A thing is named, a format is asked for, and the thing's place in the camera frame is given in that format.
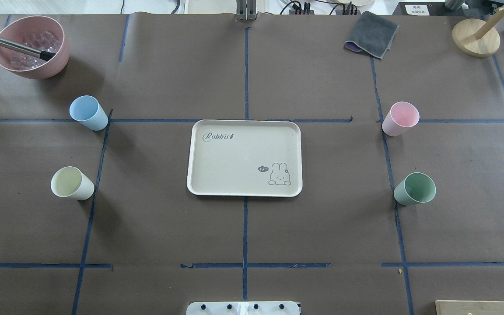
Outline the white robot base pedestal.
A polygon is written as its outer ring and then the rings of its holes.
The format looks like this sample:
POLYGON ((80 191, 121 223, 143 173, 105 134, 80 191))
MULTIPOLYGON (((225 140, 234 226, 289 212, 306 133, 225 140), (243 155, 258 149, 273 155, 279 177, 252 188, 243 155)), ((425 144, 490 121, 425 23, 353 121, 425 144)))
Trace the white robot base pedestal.
POLYGON ((187 315, 300 315, 295 301, 199 301, 186 309, 187 315))

